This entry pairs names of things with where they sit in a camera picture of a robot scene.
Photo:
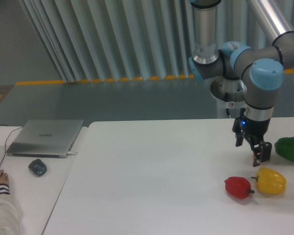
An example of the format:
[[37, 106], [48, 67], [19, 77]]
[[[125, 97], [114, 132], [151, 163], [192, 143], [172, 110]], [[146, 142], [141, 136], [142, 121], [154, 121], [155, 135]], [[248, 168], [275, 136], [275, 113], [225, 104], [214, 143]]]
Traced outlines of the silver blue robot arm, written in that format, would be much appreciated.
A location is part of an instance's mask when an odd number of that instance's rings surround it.
[[230, 41], [217, 49], [218, 0], [192, 0], [195, 49], [189, 58], [195, 79], [216, 78], [226, 102], [244, 102], [234, 120], [236, 146], [247, 141], [253, 166], [270, 159], [272, 144], [264, 140], [276, 104], [283, 71], [294, 68], [294, 27], [273, 0], [250, 0], [248, 6], [270, 42], [253, 49]]

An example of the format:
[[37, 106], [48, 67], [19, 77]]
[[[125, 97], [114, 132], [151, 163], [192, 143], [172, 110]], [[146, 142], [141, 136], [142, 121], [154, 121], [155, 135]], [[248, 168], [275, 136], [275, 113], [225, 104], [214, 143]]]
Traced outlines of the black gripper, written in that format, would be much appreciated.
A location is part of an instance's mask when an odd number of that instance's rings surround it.
[[271, 143], [264, 141], [264, 134], [267, 132], [270, 118], [267, 120], [253, 120], [245, 115], [247, 108], [241, 108], [239, 117], [235, 118], [232, 131], [235, 133], [235, 146], [239, 147], [245, 139], [253, 152], [253, 167], [269, 161], [271, 156]]

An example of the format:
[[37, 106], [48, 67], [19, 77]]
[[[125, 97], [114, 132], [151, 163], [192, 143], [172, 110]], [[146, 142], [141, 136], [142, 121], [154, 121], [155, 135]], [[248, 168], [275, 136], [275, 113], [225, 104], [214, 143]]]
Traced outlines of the cream sleeved forearm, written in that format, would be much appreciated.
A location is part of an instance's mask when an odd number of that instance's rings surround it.
[[21, 219], [9, 186], [0, 183], [0, 235], [20, 235]]

